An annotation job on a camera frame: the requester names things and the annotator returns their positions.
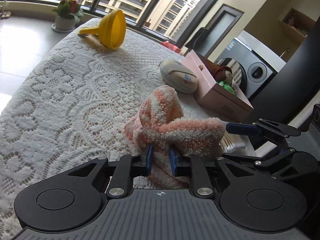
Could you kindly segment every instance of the green leaf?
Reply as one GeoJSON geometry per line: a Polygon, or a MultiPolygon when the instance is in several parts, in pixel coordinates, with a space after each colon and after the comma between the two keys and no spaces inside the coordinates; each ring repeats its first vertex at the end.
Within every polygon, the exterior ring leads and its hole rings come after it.
{"type": "Polygon", "coordinates": [[[79,10],[79,11],[77,11],[76,13],[75,13],[75,15],[76,16],[78,16],[79,18],[82,18],[83,17],[83,11],[81,10],[79,10]]]}
{"type": "Polygon", "coordinates": [[[70,15],[72,15],[75,18],[76,23],[80,22],[80,19],[77,15],[75,15],[74,13],[69,13],[70,15]]]}

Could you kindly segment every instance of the wall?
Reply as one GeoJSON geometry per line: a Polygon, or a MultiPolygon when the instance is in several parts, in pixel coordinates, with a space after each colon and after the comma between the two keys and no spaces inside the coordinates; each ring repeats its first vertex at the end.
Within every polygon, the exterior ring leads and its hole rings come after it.
{"type": "Polygon", "coordinates": [[[283,56],[285,61],[288,61],[298,48],[297,44],[284,36],[278,21],[284,11],[287,14],[288,4],[291,2],[292,0],[267,0],[244,29],[279,56],[290,48],[289,53],[283,56]]]}
{"type": "Polygon", "coordinates": [[[289,11],[290,8],[294,8],[303,14],[309,16],[314,21],[317,21],[320,16],[320,0],[292,0],[288,8],[280,16],[282,20],[289,11]]]}
{"type": "Polygon", "coordinates": [[[208,57],[209,60],[214,61],[220,53],[225,49],[225,47],[230,43],[230,41],[239,35],[239,33],[246,27],[253,16],[261,8],[261,6],[266,2],[266,0],[218,0],[215,5],[211,8],[205,18],[201,21],[199,26],[193,32],[191,37],[196,33],[200,27],[205,27],[206,24],[212,19],[215,13],[219,10],[222,4],[230,5],[244,14],[235,24],[235,26],[230,30],[230,32],[225,36],[213,53],[208,57]]]}

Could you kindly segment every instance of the black circular pad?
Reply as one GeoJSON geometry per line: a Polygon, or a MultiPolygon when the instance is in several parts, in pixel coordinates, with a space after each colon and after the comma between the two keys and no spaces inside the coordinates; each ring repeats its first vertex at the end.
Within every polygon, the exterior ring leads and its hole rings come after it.
{"type": "Polygon", "coordinates": [[[89,222],[102,208],[101,195],[89,182],[61,173],[26,187],[14,201],[21,226],[57,232],[89,222]]]}
{"type": "Polygon", "coordinates": [[[255,208],[273,210],[282,206],[284,197],[277,191],[260,188],[249,192],[247,201],[255,208]]]}
{"type": "Polygon", "coordinates": [[[37,203],[48,210],[59,210],[70,206],[74,200],[75,195],[72,192],[55,188],[42,192],[37,198],[37,203]]]}
{"type": "Polygon", "coordinates": [[[236,225],[262,232],[292,228],[307,210],[307,201],[300,191],[264,175],[232,179],[219,204],[236,225]]]}

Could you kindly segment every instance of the flower pot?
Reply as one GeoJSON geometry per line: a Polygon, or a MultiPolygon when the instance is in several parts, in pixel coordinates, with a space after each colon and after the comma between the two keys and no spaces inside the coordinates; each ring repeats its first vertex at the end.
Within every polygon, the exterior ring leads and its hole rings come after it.
{"type": "Polygon", "coordinates": [[[75,24],[75,19],[64,19],[59,15],[56,16],[56,19],[54,21],[55,28],[61,31],[73,31],[75,24]]]}

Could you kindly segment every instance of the pink box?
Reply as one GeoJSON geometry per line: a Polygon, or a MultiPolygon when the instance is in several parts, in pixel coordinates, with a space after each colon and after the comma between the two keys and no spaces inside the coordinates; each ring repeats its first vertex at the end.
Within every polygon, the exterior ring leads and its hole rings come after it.
{"type": "Polygon", "coordinates": [[[198,78],[198,88],[194,93],[198,104],[236,122],[243,121],[252,112],[252,105],[237,84],[232,82],[232,86],[236,90],[237,96],[235,96],[214,80],[205,64],[193,50],[186,55],[181,63],[192,70],[198,78]]]}

